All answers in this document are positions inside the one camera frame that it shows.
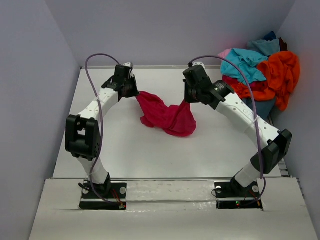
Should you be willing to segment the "magenta t-shirt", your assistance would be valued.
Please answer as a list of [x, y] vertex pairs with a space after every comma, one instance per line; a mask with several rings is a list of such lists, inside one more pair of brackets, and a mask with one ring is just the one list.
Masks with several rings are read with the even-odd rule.
[[136, 100], [143, 112], [140, 118], [143, 125], [175, 137], [188, 137], [196, 130], [197, 122], [189, 103], [167, 106], [160, 97], [146, 91], [141, 91]]

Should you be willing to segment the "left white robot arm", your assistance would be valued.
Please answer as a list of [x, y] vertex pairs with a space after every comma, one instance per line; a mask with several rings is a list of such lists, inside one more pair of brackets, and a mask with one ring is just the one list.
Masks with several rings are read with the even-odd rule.
[[100, 158], [104, 117], [122, 98], [139, 95], [135, 75], [128, 79], [112, 76], [97, 93], [94, 100], [77, 115], [70, 114], [65, 125], [65, 150], [76, 158], [84, 168], [88, 183], [83, 187], [100, 198], [108, 195], [111, 177]]

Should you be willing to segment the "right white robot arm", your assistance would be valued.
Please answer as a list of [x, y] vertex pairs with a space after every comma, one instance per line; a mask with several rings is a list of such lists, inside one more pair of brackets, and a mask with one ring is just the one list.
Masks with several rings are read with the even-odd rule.
[[228, 118], [257, 147], [257, 153], [235, 176], [221, 188], [219, 198], [242, 197], [252, 189], [261, 176], [268, 175], [288, 153], [292, 133], [278, 130], [251, 110], [222, 80], [204, 83], [184, 79], [184, 99], [188, 103], [202, 103]]

